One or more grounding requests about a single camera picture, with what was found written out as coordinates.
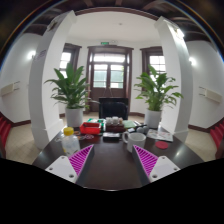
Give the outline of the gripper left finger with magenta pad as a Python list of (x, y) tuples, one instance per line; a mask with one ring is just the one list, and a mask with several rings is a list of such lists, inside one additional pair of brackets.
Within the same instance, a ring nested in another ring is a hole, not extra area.
[(90, 145), (69, 157), (58, 157), (46, 171), (72, 183), (83, 183), (93, 156), (94, 146)]

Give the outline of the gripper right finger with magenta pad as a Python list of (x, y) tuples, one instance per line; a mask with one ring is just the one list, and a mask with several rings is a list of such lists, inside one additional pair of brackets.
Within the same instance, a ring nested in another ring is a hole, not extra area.
[(137, 145), (133, 146), (132, 156), (142, 183), (152, 183), (180, 170), (168, 157), (157, 157)]

